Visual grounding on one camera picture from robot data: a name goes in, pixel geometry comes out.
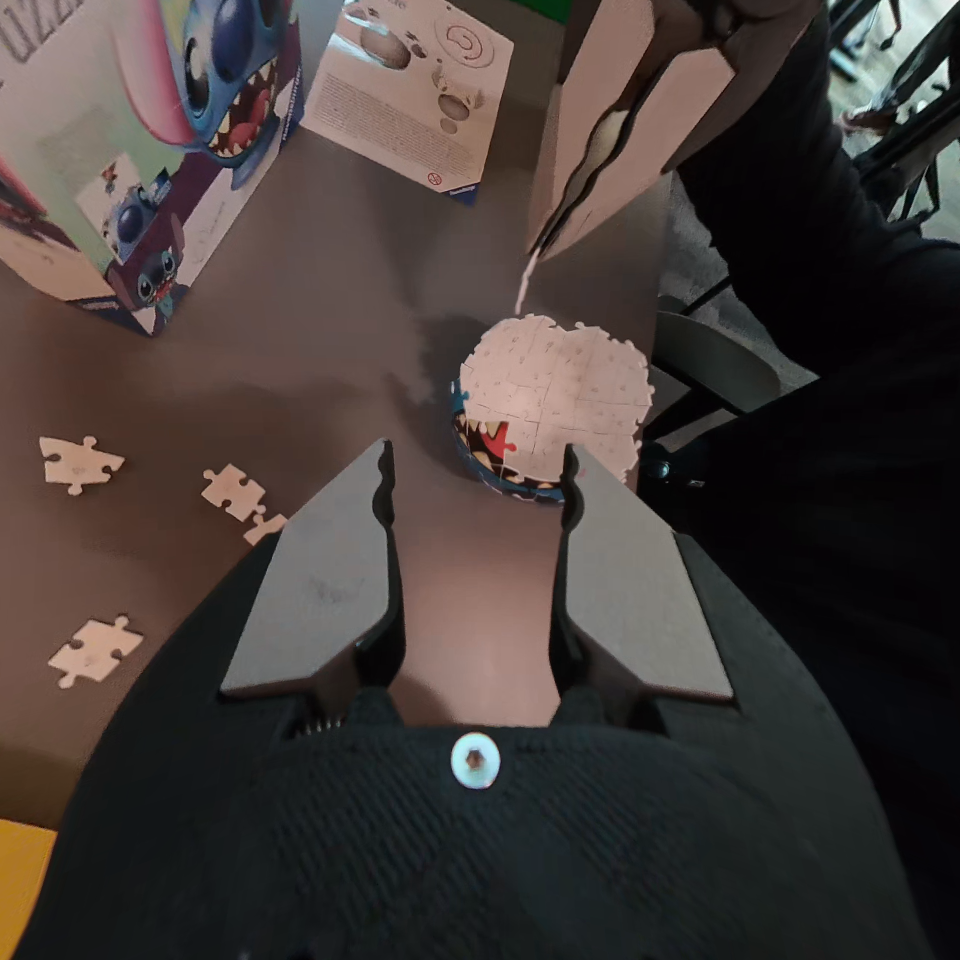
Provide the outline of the person's dark clothed body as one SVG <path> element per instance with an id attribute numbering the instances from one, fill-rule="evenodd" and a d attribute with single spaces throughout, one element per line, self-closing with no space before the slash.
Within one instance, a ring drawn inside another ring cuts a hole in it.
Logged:
<path id="1" fill-rule="evenodd" d="M 822 688 L 937 958 L 958 958 L 958 370 L 822 378 L 669 451 L 639 494 Z"/>

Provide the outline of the cartoon print puzzle box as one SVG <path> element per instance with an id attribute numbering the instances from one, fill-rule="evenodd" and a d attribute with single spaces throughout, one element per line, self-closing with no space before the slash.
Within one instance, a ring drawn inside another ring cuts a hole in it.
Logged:
<path id="1" fill-rule="evenodd" d="M 3 1 L 2 261 L 147 337 L 303 115 L 290 1 Z"/>

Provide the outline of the printed instruction leaflet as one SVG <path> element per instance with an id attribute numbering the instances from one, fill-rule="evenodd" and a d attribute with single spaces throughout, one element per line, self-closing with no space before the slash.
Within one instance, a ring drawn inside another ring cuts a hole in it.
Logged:
<path id="1" fill-rule="evenodd" d="M 452 2 L 342 2 L 300 126 L 471 207 L 513 53 Z"/>

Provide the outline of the grey office chair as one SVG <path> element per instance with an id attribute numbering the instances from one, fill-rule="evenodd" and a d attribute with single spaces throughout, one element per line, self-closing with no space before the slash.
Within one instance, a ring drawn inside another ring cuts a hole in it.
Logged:
<path id="1" fill-rule="evenodd" d="M 686 387 L 686 393 L 644 424 L 654 442 L 720 411 L 752 413 L 782 394 L 773 366 L 727 335 L 672 308 L 656 313 L 651 366 Z"/>

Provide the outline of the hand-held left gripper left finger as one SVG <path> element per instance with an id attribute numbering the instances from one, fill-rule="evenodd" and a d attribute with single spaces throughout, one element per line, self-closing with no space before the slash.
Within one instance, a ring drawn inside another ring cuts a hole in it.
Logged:
<path id="1" fill-rule="evenodd" d="M 287 521 L 221 682 L 233 700 L 350 702 L 405 657 L 394 447 L 378 438 Z"/>

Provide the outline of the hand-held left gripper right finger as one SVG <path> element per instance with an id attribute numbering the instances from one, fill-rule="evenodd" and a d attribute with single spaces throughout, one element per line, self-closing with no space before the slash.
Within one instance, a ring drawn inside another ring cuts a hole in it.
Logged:
<path id="1" fill-rule="evenodd" d="M 672 528 L 586 447 L 563 454 L 549 664 L 609 722 L 657 699 L 729 705 L 735 692 Z"/>

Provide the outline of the yellow plastic box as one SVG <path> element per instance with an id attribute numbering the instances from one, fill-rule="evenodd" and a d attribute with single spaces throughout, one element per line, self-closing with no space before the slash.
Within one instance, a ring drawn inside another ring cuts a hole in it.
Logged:
<path id="1" fill-rule="evenodd" d="M 12 958 L 37 902 L 54 830 L 1 820 L 1 958 Z"/>

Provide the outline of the puzzle ball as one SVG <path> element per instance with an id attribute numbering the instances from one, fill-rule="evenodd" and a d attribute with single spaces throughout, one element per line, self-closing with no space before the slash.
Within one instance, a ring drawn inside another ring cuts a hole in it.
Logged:
<path id="1" fill-rule="evenodd" d="M 499 495 L 563 500 L 567 446 L 584 447 L 626 484 L 653 405 L 646 356 L 598 326 L 506 318 L 486 330 L 449 388 L 464 467 Z"/>

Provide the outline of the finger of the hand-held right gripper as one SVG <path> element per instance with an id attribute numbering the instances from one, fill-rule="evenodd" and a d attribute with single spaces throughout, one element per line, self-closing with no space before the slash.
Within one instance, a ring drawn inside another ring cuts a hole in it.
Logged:
<path id="1" fill-rule="evenodd" d="M 555 258 L 663 176 L 642 159 L 640 118 L 610 118 L 656 30 L 653 2 L 572 2 L 529 205 L 527 251 Z"/>
<path id="2" fill-rule="evenodd" d="M 640 150 L 644 161 L 663 169 L 693 127 L 703 118 L 734 78 L 734 71 L 716 49 L 700 49 L 676 55 L 659 73 L 652 89 L 640 96 L 630 112 L 639 124 Z M 617 131 L 624 111 L 608 122 Z"/>

